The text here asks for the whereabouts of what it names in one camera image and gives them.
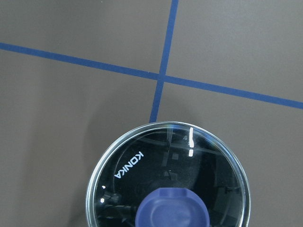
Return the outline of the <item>glass pot lid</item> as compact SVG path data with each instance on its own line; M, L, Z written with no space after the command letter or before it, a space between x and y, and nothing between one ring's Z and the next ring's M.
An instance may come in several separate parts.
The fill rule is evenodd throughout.
M86 192L90 227L246 227L250 207L235 154L184 122L149 123L118 138Z

